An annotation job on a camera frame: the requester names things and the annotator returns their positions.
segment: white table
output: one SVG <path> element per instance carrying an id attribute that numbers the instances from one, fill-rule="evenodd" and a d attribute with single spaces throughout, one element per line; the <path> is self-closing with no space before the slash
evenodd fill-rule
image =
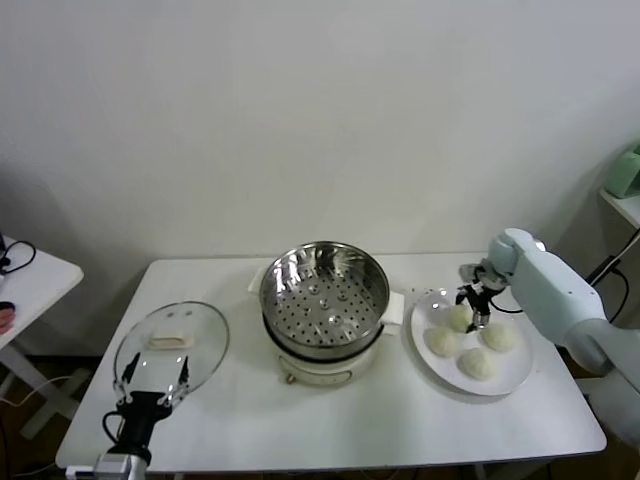
<path id="1" fill-rule="evenodd" d="M 5 237 L 5 242 L 8 246 L 13 240 Z M 14 247 L 8 256 L 11 259 L 8 268 L 22 264 L 30 256 L 30 248 L 22 245 Z M 82 270 L 76 265 L 38 250 L 28 267 L 7 275 L 0 283 L 0 301 L 9 301 L 16 306 L 13 327 L 0 335 L 0 363 L 12 372 L 0 386 L 0 396 L 4 396 L 8 390 L 13 375 L 32 388 L 37 388 L 47 381 L 47 378 L 10 345 L 10 342 L 76 286 L 82 277 Z M 41 388 L 39 393 L 47 398 L 47 403 L 27 422 L 21 431 L 22 435 L 33 438 L 55 412 L 69 419 L 73 418 L 78 403 L 68 394 L 73 393 L 86 380 L 88 374 L 85 370 L 77 370 L 60 389 L 51 384 Z"/>
<path id="2" fill-rule="evenodd" d="M 425 289 L 459 283 L 458 266 L 481 254 L 385 255 L 377 259 L 407 313 Z M 150 472 L 322 470 L 482 463 L 585 454 L 605 436 L 554 346 L 522 317 L 535 351 L 530 378 L 503 398 L 449 389 L 415 360 L 406 332 L 383 336 L 373 366 L 336 389 L 286 385 L 247 286 L 269 259 L 161 260 L 133 297 L 56 462 L 93 465 L 110 447 L 101 429 L 115 406 L 116 348 L 150 311 L 201 300 L 231 329 L 218 372 L 156 426 Z M 504 306 L 509 299 L 501 298 Z"/>

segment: glass lid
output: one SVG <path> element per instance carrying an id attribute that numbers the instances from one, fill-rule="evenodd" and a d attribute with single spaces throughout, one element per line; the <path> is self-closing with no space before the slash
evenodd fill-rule
<path id="1" fill-rule="evenodd" d="M 166 305 L 123 338 L 114 386 L 125 401 L 131 392 L 158 392 L 177 405 L 214 374 L 228 347 L 229 326 L 218 309 L 195 301 Z"/>

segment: stainless steel steamer basket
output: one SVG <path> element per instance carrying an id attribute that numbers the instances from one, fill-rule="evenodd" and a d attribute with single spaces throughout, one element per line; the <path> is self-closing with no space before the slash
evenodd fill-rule
<path id="1" fill-rule="evenodd" d="M 314 242 L 278 257 L 260 285 L 272 340 L 312 362 L 338 362 L 370 347 L 382 333 L 389 282 L 370 255 L 351 245 Z"/>

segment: green object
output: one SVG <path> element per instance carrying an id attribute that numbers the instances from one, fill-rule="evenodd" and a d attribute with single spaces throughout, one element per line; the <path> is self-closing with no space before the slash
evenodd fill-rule
<path id="1" fill-rule="evenodd" d="M 604 188 L 617 198 L 640 195 L 640 146 L 613 162 Z"/>

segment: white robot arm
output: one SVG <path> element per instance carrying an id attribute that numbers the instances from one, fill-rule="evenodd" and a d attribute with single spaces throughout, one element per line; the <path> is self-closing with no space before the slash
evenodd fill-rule
<path id="1" fill-rule="evenodd" d="M 538 331 L 564 346 L 585 369 L 604 375 L 590 393 L 596 415 L 630 445 L 640 448 L 640 333 L 606 320 L 598 293 L 531 234 L 507 229 L 489 255 L 463 265 L 457 303 L 467 299 L 474 327 L 489 322 L 489 300 L 506 286 Z"/>

